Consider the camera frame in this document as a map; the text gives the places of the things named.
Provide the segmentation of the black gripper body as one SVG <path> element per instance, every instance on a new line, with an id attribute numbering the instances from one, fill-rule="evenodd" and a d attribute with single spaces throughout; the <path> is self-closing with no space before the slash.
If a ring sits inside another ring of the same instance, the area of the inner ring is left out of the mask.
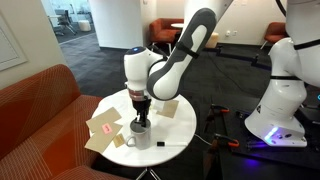
<path id="1" fill-rule="evenodd" d="M 151 99 L 147 96 L 132 96 L 132 104 L 139 115 L 148 115 Z"/>

